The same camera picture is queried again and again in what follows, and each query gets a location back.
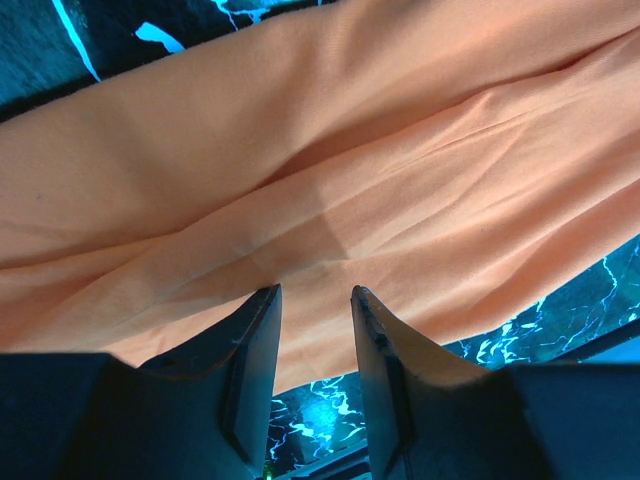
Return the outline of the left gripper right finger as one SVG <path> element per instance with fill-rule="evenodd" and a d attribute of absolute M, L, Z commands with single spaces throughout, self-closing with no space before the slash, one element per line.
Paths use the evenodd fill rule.
<path fill-rule="evenodd" d="M 397 318 L 369 289 L 352 316 L 376 479 L 635 479 L 639 369 L 491 371 Z"/>

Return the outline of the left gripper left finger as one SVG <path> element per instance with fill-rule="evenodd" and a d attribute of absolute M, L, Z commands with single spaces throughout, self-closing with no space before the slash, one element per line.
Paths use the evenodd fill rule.
<path fill-rule="evenodd" d="M 132 367 L 106 353 L 1 358 L 5 479 L 258 479 L 282 317 L 279 286 Z"/>

